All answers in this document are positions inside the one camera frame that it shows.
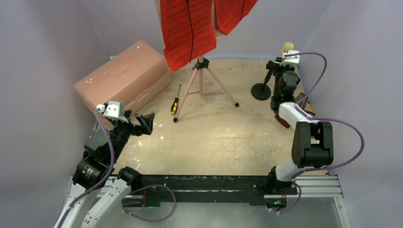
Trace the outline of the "cream microphone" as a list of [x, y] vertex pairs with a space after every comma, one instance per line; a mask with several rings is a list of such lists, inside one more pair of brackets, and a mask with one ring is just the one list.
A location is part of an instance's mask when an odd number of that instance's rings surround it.
[[288, 53], [290, 50], [294, 49], [294, 44], [292, 42], [286, 42], [281, 48], [281, 53]]

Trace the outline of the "brown metronome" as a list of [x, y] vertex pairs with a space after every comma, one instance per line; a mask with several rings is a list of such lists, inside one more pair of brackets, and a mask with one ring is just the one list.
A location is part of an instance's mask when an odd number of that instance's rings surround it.
[[[301, 93], [299, 93], [296, 97], [294, 97], [292, 100], [290, 100], [290, 102], [294, 102], [294, 103], [297, 103], [299, 100], [302, 100], [303, 99], [303, 97], [305, 97], [305, 93], [304, 92], [301, 92]], [[312, 109], [311, 109], [311, 106], [310, 106], [310, 104], [309, 104], [309, 102], [308, 102], [308, 100], [306, 99], [306, 100], [303, 100], [301, 103], [299, 103], [298, 104], [298, 106], [301, 108], [301, 109], [303, 109], [305, 112], [307, 112], [307, 113], [313, 113], [312, 112]], [[275, 118], [276, 118], [276, 120], [282, 125], [282, 126], [284, 126], [285, 128], [290, 128], [290, 124], [288, 124], [284, 119], [282, 119], [279, 115], [278, 115], [279, 113], [277, 113], [277, 114], [275, 114]]]

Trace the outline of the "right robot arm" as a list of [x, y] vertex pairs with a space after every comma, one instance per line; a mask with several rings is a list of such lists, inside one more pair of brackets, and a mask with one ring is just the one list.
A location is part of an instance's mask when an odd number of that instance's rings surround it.
[[322, 168], [334, 160], [333, 128], [329, 122], [320, 122], [296, 104], [294, 91], [300, 78], [295, 73], [298, 62], [285, 57], [269, 61], [268, 76], [275, 77], [271, 109], [276, 119], [286, 127], [294, 129], [291, 157], [283, 164], [275, 166], [268, 174], [265, 187], [272, 193], [279, 193], [291, 186], [291, 181], [299, 171]]

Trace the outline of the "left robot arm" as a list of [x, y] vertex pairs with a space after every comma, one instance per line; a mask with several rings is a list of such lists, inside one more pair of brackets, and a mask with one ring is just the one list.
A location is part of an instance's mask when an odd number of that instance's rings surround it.
[[92, 131], [85, 144], [83, 159], [72, 178], [67, 202], [55, 224], [57, 228], [94, 228], [123, 194], [137, 194], [142, 187], [141, 174], [132, 168], [121, 169], [117, 183], [97, 203], [95, 199], [114, 171], [123, 148], [131, 136], [151, 135], [155, 113], [135, 114], [139, 122], [131, 122], [131, 111], [108, 116], [96, 110], [99, 128]]

